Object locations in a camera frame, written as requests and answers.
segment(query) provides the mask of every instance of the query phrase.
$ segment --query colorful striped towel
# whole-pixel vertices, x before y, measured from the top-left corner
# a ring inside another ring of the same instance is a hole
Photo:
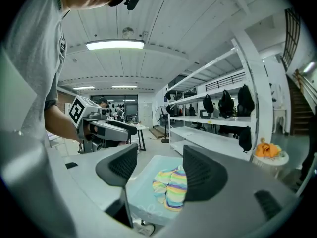
[[[160,171],[152,182],[154,197],[164,203],[166,209],[179,212],[187,192],[187,178],[182,165]]]

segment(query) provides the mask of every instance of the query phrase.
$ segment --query window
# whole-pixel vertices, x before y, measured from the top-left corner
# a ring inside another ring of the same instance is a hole
[[[105,97],[108,103],[110,103],[109,109],[112,111],[111,115],[115,113],[115,109],[118,105],[122,105],[126,121],[139,122],[137,95],[94,95],[91,96],[90,99],[93,102],[98,103],[98,100],[101,97]]]

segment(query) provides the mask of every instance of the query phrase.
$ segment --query orange stuffed toy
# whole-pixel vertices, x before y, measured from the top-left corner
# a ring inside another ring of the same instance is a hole
[[[261,138],[261,143],[257,145],[255,155],[258,157],[274,158],[282,151],[278,145],[265,143],[265,139]]]

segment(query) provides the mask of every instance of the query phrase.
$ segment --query gray robot arm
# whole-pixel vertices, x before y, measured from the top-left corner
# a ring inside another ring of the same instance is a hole
[[[108,140],[108,146],[117,146],[119,142],[127,141],[130,135],[137,133],[133,126],[108,119],[105,109],[82,96],[76,96],[69,115],[76,126],[78,137],[84,141],[84,150],[80,153],[98,151],[104,140]],[[86,127],[92,133],[88,138],[84,134]]]

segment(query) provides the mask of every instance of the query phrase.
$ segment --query fluorescent light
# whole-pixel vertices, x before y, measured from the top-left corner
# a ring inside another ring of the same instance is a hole
[[[136,85],[113,85],[113,88],[137,88]]]
[[[312,68],[314,68],[314,66],[315,66],[315,62],[310,62],[304,69],[303,73],[309,72]]]
[[[113,48],[131,48],[142,49],[144,41],[142,40],[126,40],[126,39],[109,39],[96,42],[87,42],[86,46],[89,50],[113,49]]]
[[[94,86],[81,86],[81,87],[74,87],[74,90],[83,90],[83,89],[94,89]]]

